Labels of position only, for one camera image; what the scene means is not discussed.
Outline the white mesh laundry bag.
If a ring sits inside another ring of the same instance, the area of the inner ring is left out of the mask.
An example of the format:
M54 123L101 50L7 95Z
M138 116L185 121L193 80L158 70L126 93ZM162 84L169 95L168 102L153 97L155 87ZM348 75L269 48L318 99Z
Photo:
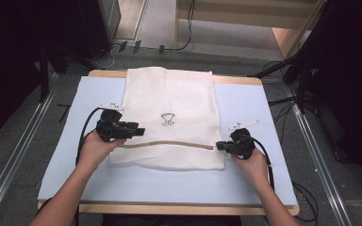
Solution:
M127 71L123 120L145 129L112 151L113 165L157 170L223 170L220 116L211 72L160 67Z

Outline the person's left hand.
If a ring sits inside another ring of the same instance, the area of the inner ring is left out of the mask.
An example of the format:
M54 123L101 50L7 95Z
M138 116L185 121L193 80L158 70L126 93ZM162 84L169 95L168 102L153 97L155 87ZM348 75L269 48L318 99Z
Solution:
M103 141L97 132L85 136L76 167L86 172L94 172L100 163L116 148L125 144L125 139Z

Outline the black cabinet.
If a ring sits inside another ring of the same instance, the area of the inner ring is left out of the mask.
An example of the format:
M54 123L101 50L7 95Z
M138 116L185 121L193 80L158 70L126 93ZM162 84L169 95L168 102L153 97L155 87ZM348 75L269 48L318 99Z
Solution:
M111 49L122 14L118 0L78 0L87 37L89 58L98 59Z

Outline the light wooden furniture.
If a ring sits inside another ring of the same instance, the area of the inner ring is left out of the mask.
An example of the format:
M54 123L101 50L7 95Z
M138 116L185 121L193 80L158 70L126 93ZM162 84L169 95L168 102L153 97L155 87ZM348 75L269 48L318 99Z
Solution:
M175 0L174 46L180 19L270 27L283 58L293 56L304 33L312 30L328 0Z

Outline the person's dark clothing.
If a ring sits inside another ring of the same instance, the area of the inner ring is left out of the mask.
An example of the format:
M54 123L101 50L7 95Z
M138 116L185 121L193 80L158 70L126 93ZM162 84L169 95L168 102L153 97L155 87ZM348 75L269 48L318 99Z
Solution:
M103 214L102 226L241 226L241 219L234 216Z

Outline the black metal stand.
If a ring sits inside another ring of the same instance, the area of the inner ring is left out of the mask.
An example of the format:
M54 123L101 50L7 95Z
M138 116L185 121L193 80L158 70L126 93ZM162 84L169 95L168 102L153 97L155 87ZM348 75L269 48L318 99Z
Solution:
M314 26L313 30L307 37L307 40L296 54L276 63L260 73L253 74L253 77L255 78L263 78L287 67L288 69L283 76L283 81L285 84L291 85L294 81L299 79L297 99L295 103L302 112L304 112L305 91L312 75L312 71L316 69L315 61L324 51L324 39L330 31L333 17L337 13L337 8L340 3L341 0L327 0L317 24Z

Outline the person's right hand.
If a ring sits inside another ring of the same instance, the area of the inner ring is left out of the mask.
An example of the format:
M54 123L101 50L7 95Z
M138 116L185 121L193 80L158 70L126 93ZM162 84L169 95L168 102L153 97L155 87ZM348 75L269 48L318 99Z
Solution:
M254 149L248 159L241 159L232 155L233 161L241 168L245 176L254 187L268 186L268 170L265 155L258 149Z

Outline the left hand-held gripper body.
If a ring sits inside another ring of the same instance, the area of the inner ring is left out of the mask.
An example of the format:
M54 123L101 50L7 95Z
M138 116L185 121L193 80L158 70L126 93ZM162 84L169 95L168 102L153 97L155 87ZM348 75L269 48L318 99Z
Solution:
M101 106L103 112L101 113L99 121L96 123L96 132L99 137L109 142L114 139L127 139L130 137L129 131L125 125L120 122L123 116L116 107Z

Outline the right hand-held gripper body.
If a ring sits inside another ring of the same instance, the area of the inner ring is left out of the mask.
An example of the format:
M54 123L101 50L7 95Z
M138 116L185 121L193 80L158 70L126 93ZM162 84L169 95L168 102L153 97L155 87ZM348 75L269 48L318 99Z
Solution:
M247 129L247 126L251 124L238 122L235 126L231 127L232 133L230 137L232 141L228 145L228 152L230 154L237 155L242 159L248 159L252 155L255 148L255 140Z

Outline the dark curtain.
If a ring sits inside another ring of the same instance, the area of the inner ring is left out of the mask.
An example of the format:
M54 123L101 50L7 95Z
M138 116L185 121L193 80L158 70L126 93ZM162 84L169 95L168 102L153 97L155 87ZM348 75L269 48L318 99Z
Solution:
M0 0L0 129L25 98L49 90L47 66L67 71L54 24L70 0Z
M335 8L313 53L319 71L308 89L331 110L342 133L337 147L362 166L362 0L329 0Z

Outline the metal floor rail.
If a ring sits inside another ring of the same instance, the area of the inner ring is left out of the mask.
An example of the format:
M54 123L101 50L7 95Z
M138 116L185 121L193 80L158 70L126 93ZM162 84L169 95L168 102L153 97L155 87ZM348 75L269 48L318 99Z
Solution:
M48 94L44 98L44 100L38 103L31 119L29 120L27 126L22 132L22 135L17 141L16 146L14 147L7 164L4 166L0 173L0 203L5 197L15 173L23 161L23 158L32 141L32 138L38 130L41 124L41 120L43 119L49 105L52 102L59 80L60 75L58 73L53 73L49 77L48 85L51 89L48 91Z
M318 146L310 125L300 108L296 105L293 107L295 118L303 133L306 146L310 152L315 170L320 178L321 185L324 189L327 200L331 206L338 226L353 226L353 223L346 210L344 201L342 200L337 186L334 183L332 175L322 157L321 149Z

